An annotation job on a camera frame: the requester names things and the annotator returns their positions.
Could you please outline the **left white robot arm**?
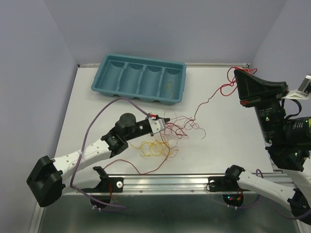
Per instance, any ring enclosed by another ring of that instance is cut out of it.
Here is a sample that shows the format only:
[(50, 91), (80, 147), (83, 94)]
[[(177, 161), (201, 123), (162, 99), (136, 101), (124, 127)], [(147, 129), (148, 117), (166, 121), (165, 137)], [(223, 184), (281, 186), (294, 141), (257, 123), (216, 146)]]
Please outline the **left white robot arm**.
[(26, 183), (40, 207), (55, 203), (71, 187), (76, 173), (96, 162), (111, 159), (128, 148), (128, 141), (164, 131), (169, 118), (152, 115), (137, 121), (132, 113), (120, 116), (115, 126), (81, 150), (54, 159), (43, 156), (36, 162)]

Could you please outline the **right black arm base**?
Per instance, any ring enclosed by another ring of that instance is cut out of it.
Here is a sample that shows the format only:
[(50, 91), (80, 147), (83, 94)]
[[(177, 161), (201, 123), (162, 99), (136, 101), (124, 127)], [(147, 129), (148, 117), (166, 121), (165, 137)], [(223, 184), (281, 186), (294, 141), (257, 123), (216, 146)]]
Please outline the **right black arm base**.
[(221, 204), (238, 209), (242, 207), (244, 202), (244, 190), (238, 186), (237, 181), (244, 171), (244, 168), (232, 165), (225, 171), (224, 176), (209, 177), (205, 189), (212, 193), (226, 192), (222, 194), (223, 202)]

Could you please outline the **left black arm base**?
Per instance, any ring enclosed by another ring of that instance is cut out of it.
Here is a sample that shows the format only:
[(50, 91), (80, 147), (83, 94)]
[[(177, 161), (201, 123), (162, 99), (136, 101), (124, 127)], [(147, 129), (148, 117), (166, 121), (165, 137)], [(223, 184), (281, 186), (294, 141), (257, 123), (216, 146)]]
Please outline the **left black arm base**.
[(111, 177), (101, 166), (93, 167), (99, 175), (100, 181), (95, 187), (83, 188), (82, 194), (86, 194), (90, 199), (90, 204), (95, 210), (116, 212), (124, 210), (125, 207), (119, 204), (112, 204), (112, 195), (114, 193), (122, 193), (124, 187), (123, 177)]

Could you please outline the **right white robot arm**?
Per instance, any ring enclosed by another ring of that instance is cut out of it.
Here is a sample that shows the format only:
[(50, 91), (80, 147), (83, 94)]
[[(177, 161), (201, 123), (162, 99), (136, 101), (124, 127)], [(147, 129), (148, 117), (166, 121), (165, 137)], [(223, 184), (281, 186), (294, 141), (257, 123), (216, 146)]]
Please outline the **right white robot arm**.
[(231, 166), (224, 176), (228, 189), (254, 191), (291, 211), (293, 220), (311, 223), (311, 118), (287, 115), (285, 100), (302, 106), (286, 82), (260, 79), (249, 71), (234, 70), (240, 104), (255, 109), (259, 126), (272, 161), (295, 184), (282, 186), (244, 168)]

